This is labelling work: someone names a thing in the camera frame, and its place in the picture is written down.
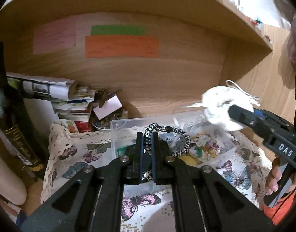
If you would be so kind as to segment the person's right hand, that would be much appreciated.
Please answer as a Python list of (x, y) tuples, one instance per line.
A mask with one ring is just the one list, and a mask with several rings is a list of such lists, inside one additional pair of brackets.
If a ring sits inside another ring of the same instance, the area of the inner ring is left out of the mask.
[[(272, 169), (269, 172), (266, 182), (265, 182), (265, 191), (268, 195), (273, 194), (278, 190), (278, 181), (282, 177), (282, 172), (280, 169), (280, 159), (276, 158), (274, 159), (272, 163)], [(296, 188), (296, 172), (293, 174), (293, 182), (288, 187), (288, 189), (285, 191), (285, 193), (291, 193)]]

